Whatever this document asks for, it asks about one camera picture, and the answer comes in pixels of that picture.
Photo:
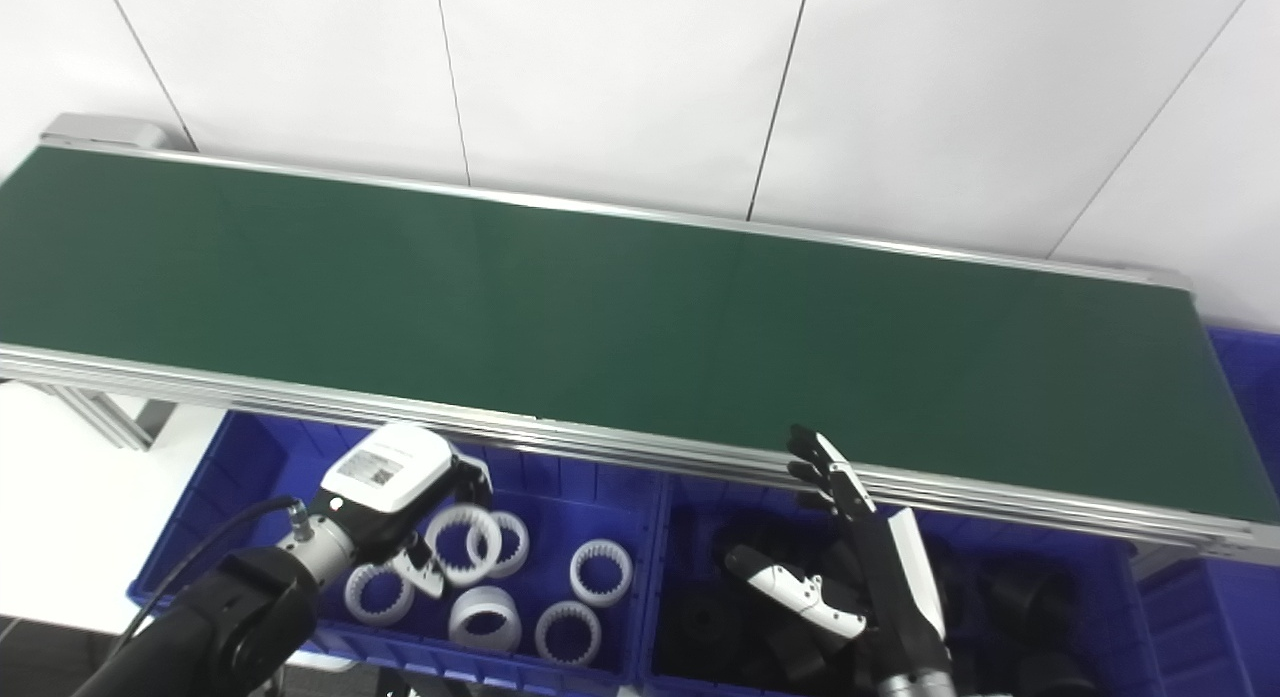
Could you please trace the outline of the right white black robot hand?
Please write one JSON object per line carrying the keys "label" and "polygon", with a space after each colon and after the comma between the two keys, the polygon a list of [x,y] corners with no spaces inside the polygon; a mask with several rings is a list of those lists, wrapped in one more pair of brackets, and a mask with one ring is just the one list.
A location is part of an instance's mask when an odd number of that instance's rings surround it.
{"label": "right white black robot hand", "polygon": [[748,545],[727,547],[728,573],[824,638],[863,641],[879,696],[955,696],[945,610],[915,513],[878,509],[824,434],[791,425],[787,466],[812,486],[797,503],[831,515],[854,582],[806,574]]}

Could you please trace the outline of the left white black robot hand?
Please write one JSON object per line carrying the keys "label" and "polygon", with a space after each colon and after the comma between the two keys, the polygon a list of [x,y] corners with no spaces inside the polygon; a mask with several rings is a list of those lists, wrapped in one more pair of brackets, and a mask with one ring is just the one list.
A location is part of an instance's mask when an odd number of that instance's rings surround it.
{"label": "left white black robot hand", "polygon": [[[420,425],[383,425],[324,474],[308,505],[320,546],[303,564],[317,583],[349,568],[390,565],[438,599],[448,586],[479,583],[497,565],[502,532],[489,513],[492,497],[484,460]],[[467,567],[454,567],[436,551],[454,518],[480,529],[488,547]]]}

